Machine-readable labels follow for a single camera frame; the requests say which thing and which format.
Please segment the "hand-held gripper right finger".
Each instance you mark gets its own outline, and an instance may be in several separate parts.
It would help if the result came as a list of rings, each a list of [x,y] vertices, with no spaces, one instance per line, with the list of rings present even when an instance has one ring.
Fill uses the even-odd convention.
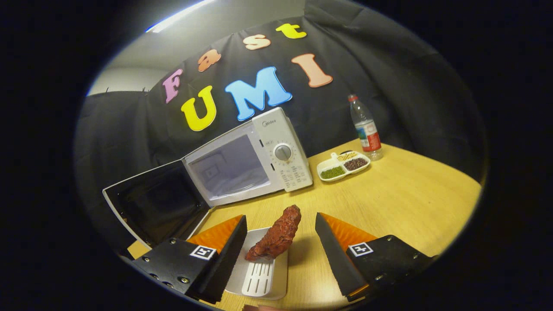
[[[315,230],[341,294],[373,298],[426,269],[433,261],[395,235],[377,238],[347,222],[317,213]]]

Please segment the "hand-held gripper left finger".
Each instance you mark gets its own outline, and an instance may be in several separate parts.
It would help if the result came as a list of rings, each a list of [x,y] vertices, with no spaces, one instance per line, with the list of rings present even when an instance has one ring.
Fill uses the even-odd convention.
[[[221,301],[247,234],[238,215],[183,240],[168,239],[130,264],[160,286],[195,300]]]

